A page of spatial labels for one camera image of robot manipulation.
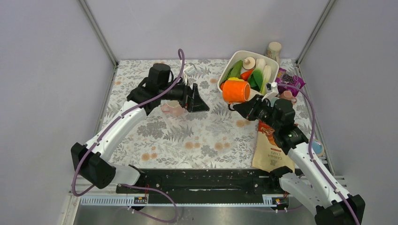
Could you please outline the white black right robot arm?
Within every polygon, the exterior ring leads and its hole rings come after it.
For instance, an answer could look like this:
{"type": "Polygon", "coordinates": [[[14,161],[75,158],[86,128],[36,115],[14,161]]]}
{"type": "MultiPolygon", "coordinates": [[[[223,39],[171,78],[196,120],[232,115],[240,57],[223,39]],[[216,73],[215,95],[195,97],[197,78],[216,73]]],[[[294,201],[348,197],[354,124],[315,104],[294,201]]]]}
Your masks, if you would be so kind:
{"type": "Polygon", "coordinates": [[[239,104],[229,104],[243,118],[259,120],[270,126],[277,146],[299,167],[308,180],[301,181],[287,166],[271,171],[269,187],[275,193],[292,194],[314,216],[318,225],[359,225],[362,222],[365,201],[352,195],[327,170],[313,152],[308,139],[294,123],[292,102],[279,99],[271,105],[261,95],[239,104]]]}

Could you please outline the pink white mug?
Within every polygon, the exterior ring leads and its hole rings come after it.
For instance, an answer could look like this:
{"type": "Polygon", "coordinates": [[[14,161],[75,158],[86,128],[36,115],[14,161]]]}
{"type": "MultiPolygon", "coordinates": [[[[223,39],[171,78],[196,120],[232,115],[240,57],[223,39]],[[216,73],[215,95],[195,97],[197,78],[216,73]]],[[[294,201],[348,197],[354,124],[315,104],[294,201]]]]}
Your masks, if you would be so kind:
{"type": "Polygon", "coordinates": [[[178,117],[185,112],[185,109],[181,107],[180,103],[176,100],[166,102],[162,107],[161,111],[164,114],[178,117]]]}

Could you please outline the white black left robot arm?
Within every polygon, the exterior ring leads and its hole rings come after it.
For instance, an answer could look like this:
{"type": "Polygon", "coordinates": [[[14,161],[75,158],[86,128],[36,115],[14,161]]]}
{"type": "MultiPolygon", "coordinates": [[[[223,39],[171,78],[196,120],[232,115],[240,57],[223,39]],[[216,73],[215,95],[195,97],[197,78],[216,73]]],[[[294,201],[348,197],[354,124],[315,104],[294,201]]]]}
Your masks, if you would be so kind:
{"type": "Polygon", "coordinates": [[[190,113],[209,111],[199,95],[198,85],[189,86],[182,75],[183,71],[180,71],[174,77],[170,66],[155,63],[105,128],[86,143],[75,143],[71,147],[75,175],[82,176],[98,189],[121,183],[127,184],[135,193],[143,191],[146,181],[140,177],[140,172],[133,166],[112,164],[110,157],[126,135],[162,100],[176,101],[190,113]]]}

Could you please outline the orange mug black handle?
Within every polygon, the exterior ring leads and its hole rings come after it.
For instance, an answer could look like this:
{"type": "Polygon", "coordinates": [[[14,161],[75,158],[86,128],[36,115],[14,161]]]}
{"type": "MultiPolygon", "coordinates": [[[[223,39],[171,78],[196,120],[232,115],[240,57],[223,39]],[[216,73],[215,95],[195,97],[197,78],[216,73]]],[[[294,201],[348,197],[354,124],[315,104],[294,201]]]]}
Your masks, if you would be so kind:
{"type": "Polygon", "coordinates": [[[249,100],[250,91],[246,81],[227,80],[223,84],[222,97],[227,103],[243,103],[249,100]]]}

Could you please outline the small pink cup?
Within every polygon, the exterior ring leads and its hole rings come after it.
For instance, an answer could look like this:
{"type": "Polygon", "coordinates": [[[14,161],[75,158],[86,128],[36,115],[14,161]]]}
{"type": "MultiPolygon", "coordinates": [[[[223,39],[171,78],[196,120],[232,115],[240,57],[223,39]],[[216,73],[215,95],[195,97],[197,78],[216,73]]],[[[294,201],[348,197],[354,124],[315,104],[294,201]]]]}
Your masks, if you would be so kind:
{"type": "Polygon", "coordinates": [[[280,94],[279,98],[289,100],[293,105],[297,103],[297,98],[293,96],[293,93],[289,90],[286,90],[280,94]]]}

